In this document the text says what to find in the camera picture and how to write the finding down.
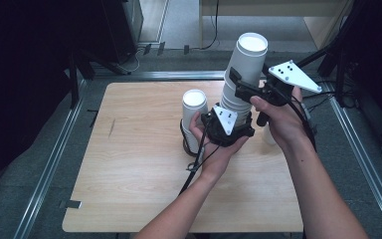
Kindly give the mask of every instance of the left hand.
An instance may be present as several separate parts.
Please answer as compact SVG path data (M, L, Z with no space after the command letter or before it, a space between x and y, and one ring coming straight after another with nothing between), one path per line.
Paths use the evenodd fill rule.
M197 119L199 116L199 112L197 112L193 116L189 125L189 129L197 138L200 144L201 137L203 136L204 127L201 125L197 125ZM234 144L228 147L219 147L217 151L203 163L203 170L201 172L200 177L206 178L212 182L216 182L217 180L219 180L223 173L225 173L232 155L236 153L247 140L248 137L243 136L239 138ZM207 158L207 156L209 156L210 153L212 153L218 147L218 145L211 143L210 138L208 138L207 136L204 139L204 144L206 146L203 155L203 160Z

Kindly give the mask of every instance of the wooden tabletop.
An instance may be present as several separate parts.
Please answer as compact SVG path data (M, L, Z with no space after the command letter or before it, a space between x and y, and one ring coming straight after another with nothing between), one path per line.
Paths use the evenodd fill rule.
M182 148L182 96L206 94L209 109L224 82L115 83L107 87L68 208L68 232L136 232L178 195L194 158ZM281 149L261 127L236 153L191 232L292 232L302 222Z

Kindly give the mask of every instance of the forearm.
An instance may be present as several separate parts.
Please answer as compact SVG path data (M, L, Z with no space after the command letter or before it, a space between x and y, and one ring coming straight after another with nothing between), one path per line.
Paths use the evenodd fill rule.
M306 137L284 149L307 238L366 238Z
M185 238L216 181L199 177L135 238Z

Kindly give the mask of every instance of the table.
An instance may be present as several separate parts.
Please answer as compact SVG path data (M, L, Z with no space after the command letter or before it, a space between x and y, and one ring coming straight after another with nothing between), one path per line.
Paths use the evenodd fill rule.
M221 0L219 16L300 16L318 49L333 37L353 0ZM216 0L199 0L200 44L203 44L203 16L216 15Z
M67 232L136 232L178 195L194 158L182 148L182 96L200 89L209 108L224 82L114 83L107 87L68 208ZM302 223L280 148L263 129L234 155L191 232L293 232Z

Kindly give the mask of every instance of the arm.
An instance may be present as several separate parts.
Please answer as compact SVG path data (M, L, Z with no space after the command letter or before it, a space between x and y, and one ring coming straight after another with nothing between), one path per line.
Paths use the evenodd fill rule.
M298 88L293 95L301 100ZM294 111L258 97L252 97L251 103L270 116L271 133L285 154L306 237L368 238L337 192Z
M202 128L196 125L199 116L199 113L194 115L190 123L190 130L198 139L203 135ZM194 183L141 229L135 238L185 238L211 189L225 172L231 156L247 139L242 137L229 147L220 147L204 162L203 170ZM204 158L216 147L208 143Z

